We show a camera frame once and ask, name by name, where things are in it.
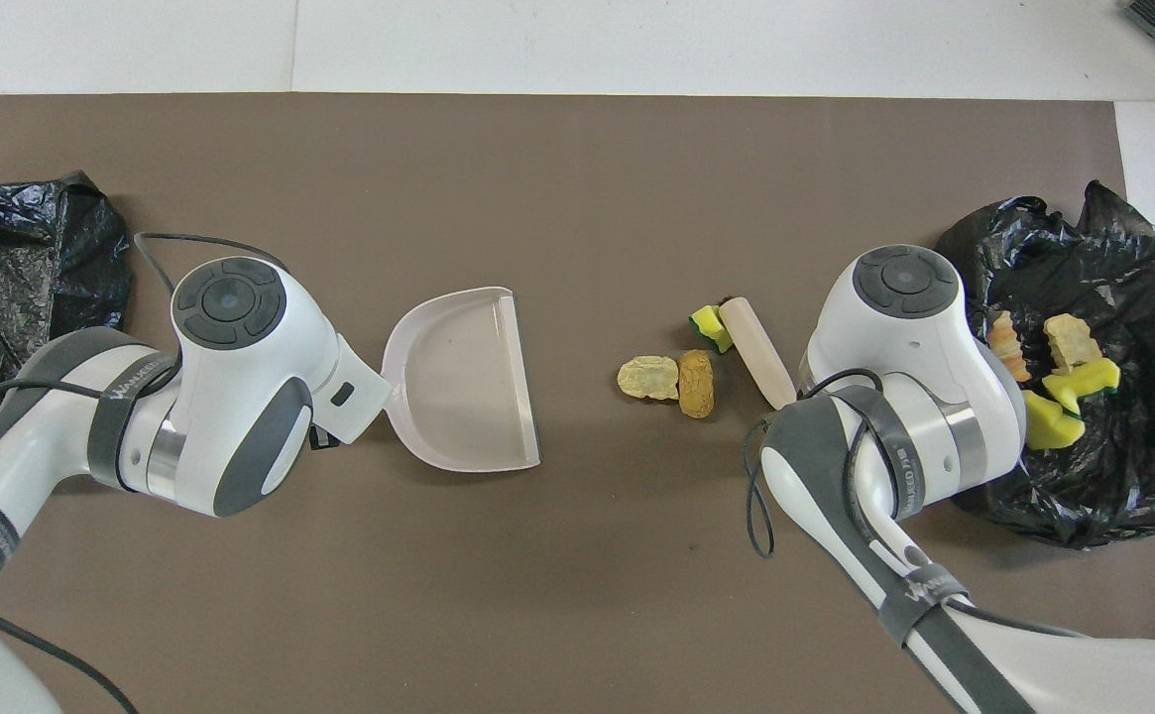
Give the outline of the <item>brown table mat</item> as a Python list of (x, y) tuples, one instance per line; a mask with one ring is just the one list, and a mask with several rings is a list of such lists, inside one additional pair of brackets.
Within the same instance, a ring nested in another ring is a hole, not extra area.
[(282, 258), (364, 360), (415, 304), (509, 288), (541, 437), (535, 469), (454, 474), (381, 417), (222, 520), (61, 485), (0, 615), (141, 714), (952, 714), (793, 525), (753, 555), (740, 358), (709, 421), (614, 371), (732, 295), (796, 365), (864, 250), (1125, 189), (1106, 101), (0, 96), (0, 183), (74, 171), (134, 231)]

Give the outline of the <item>beige hand brush black bristles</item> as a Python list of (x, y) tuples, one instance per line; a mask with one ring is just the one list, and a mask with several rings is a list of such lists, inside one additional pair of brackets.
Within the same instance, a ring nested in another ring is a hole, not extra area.
[(720, 319), (731, 335), (753, 382), (772, 410), (782, 410), (796, 401), (793, 379), (772, 343), (770, 335), (745, 297), (730, 297), (720, 303)]

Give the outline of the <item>black trash bag bin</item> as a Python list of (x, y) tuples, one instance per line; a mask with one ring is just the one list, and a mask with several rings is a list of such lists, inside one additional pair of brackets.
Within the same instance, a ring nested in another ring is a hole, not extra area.
[(127, 222), (82, 172), (0, 183), (0, 381), (70, 330), (127, 319)]
[(1122, 371), (1115, 393), (1079, 401), (1080, 441), (1024, 446), (1015, 469), (957, 494), (957, 506), (1049, 545), (1154, 536), (1154, 223), (1093, 181), (1076, 225), (1043, 199), (1009, 198), (957, 221), (936, 250), (961, 273), (975, 335), (986, 342), (994, 314), (1011, 312), (1033, 375), (1021, 391), (1049, 397), (1041, 379), (1055, 362), (1043, 323), (1057, 313), (1083, 319)]

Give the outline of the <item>pale beige foam chunk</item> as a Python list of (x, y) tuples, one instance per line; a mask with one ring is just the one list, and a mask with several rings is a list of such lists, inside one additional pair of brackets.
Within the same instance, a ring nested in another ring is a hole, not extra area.
[(1048, 317), (1043, 323), (1055, 362), (1053, 374), (1070, 375), (1073, 370), (1103, 357), (1090, 326), (1071, 313)]
[(644, 354), (623, 363), (614, 375), (614, 384), (628, 397), (650, 401), (677, 401), (678, 363), (672, 357)]

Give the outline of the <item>beige plastic dustpan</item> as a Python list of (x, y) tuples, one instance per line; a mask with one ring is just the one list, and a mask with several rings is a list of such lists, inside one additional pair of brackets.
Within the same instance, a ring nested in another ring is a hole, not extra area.
[(382, 374), (392, 427), (426, 464), (450, 473), (541, 464), (509, 289), (455, 291), (410, 308), (383, 347)]

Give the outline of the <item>orange-brown foam chunk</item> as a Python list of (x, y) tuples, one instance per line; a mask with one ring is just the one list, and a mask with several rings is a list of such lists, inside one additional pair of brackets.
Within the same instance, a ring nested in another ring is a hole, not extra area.
[(678, 358), (678, 407), (688, 417), (707, 419), (716, 409), (716, 375), (707, 351), (687, 351)]

